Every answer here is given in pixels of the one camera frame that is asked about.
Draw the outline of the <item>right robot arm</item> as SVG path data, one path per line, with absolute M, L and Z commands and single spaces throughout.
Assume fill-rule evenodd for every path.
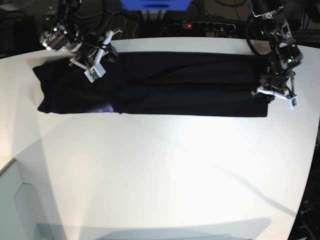
M 85 22 L 78 18 L 81 0 L 60 0 L 57 15 L 50 29 L 40 37 L 40 43 L 48 51 L 66 50 L 74 56 L 69 64 L 88 71 L 101 63 L 103 57 L 116 62 L 119 54 L 112 46 L 112 38 L 121 29 L 106 30 L 108 2 L 102 1 L 102 18 L 99 23 Z

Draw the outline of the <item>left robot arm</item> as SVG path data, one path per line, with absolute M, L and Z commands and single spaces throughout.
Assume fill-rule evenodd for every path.
M 251 51 L 269 63 L 266 74 L 260 77 L 260 86 L 251 94 L 267 95 L 270 100 L 279 98 L 293 108 L 298 104 L 293 68 L 302 63 L 303 54 L 282 15 L 284 4 L 280 0 L 252 0 L 250 5 L 251 15 L 244 28 L 245 39 Z M 270 52 L 267 54 L 259 53 L 251 43 L 249 27 L 253 20 L 259 21 L 260 32 L 269 44 Z

